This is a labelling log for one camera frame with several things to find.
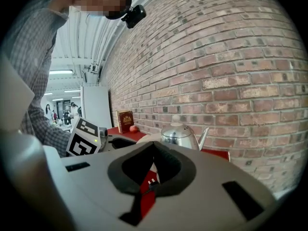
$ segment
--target metal teapot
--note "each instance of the metal teapot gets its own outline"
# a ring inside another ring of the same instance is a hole
[[[202,150],[209,128],[204,129],[198,141],[193,130],[189,126],[179,122],[180,116],[174,115],[173,121],[170,126],[161,130],[161,141],[193,150]]]

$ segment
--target brick wall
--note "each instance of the brick wall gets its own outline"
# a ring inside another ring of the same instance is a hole
[[[205,147],[272,191],[294,185],[308,141],[308,65],[275,0],[152,0],[102,74],[113,120],[131,109],[141,131],[180,114]]]

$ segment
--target book cover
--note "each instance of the book cover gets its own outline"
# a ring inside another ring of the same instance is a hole
[[[133,113],[131,111],[117,112],[117,120],[120,133],[129,132],[130,126],[134,125]]]

